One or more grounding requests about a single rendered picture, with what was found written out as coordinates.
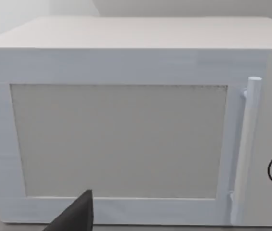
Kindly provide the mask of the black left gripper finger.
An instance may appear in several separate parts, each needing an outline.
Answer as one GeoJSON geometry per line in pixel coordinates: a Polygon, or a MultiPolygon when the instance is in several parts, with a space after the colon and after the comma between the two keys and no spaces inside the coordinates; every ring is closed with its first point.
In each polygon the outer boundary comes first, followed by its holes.
{"type": "Polygon", "coordinates": [[[83,192],[42,231],[93,231],[93,193],[83,192]]]}

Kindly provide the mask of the pale microwave door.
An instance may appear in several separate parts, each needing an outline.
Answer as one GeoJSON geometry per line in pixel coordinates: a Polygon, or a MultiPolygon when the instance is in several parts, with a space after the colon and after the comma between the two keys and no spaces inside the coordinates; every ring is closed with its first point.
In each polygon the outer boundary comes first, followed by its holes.
{"type": "Polygon", "coordinates": [[[83,191],[102,225],[225,225],[242,115],[231,85],[0,83],[0,220],[83,191]]]}

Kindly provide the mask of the pale microwave oven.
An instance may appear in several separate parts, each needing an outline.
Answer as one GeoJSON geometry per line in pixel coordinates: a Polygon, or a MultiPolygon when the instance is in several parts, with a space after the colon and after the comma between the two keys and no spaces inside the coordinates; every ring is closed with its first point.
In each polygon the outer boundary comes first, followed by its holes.
{"type": "Polygon", "coordinates": [[[262,85],[239,226],[272,226],[267,175],[272,159],[272,19],[45,17],[0,35],[0,83],[240,88],[242,115],[225,225],[232,225],[231,193],[249,77],[262,78],[262,85]]]}

